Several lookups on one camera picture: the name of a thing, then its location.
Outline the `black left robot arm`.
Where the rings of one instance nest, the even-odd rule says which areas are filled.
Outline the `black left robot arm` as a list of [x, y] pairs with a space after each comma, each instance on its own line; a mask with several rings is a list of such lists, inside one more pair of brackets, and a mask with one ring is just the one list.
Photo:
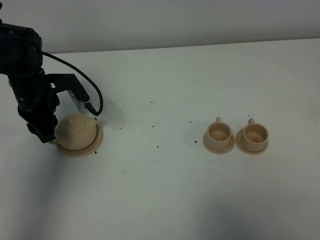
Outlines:
[[60, 104], [43, 68], [42, 39], [31, 28], [0, 24], [0, 72], [8, 77], [21, 118], [42, 143], [55, 140]]

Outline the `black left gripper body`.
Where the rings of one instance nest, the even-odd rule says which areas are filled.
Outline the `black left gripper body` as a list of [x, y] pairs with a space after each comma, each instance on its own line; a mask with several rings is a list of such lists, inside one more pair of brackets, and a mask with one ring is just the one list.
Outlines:
[[60, 104], [45, 71], [28, 77], [8, 78], [18, 103], [18, 114], [30, 125], [54, 125], [54, 111]]

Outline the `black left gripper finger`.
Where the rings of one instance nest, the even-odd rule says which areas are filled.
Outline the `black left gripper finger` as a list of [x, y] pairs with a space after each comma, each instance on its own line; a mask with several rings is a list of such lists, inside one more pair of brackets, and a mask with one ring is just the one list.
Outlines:
[[48, 143], [56, 139], [54, 126], [52, 124], [40, 124], [33, 126], [27, 123], [28, 130], [36, 135], [42, 143]]

